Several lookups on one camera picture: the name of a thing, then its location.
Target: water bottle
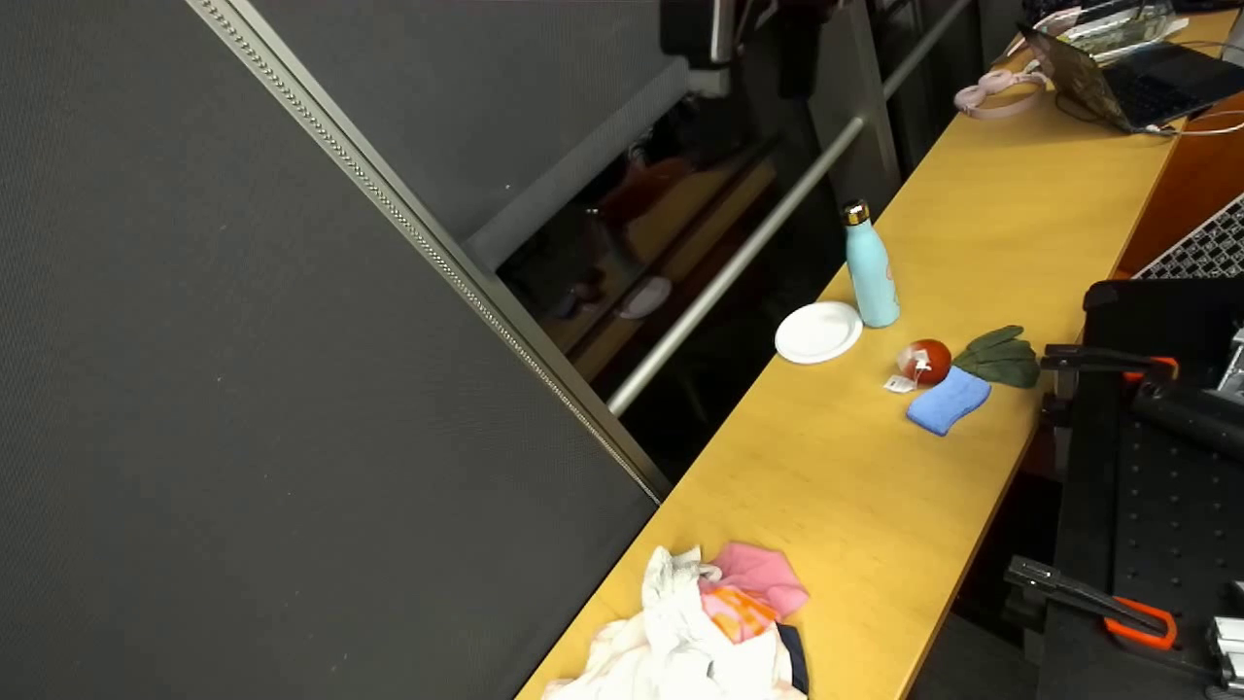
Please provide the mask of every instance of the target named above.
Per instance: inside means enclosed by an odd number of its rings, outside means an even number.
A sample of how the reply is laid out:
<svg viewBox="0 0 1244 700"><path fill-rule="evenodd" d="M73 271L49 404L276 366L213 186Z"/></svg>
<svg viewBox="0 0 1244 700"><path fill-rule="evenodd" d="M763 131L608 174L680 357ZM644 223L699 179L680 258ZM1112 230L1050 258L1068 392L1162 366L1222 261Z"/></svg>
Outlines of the water bottle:
<svg viewBox="0 0 1244 700"><path fill-rule="evenodd" d="M862 328L890 328L897 321L897 296L868 204L848 207L848 271Z"/></svg>

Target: wooden desk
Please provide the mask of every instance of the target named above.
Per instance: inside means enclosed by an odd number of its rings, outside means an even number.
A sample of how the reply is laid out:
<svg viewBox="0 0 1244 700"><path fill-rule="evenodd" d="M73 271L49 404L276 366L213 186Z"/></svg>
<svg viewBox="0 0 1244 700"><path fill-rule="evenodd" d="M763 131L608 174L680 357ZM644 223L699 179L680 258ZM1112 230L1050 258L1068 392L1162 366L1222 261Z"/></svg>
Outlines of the wooden desk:
<svg viewBox="0 0 1244 700"><path fill-rule="evenodd" d="M1223 35L1230 15L1191 35ZM1033 348L1080 335L1080 296L1107 278L1169 146L1116 137L1050 100L1017 120L953 120L879 218L901 321L827 366L775 357L521 698L582 669L610 618L639 614L648 551L726 541L780 548L813 593L794 618L813 698L890 700L942 614L1033 432L1041 392L997 389L947 439L883 392L908 340L953 349L1021 323ZM853 299L837 278L824 299Z"/></svg>

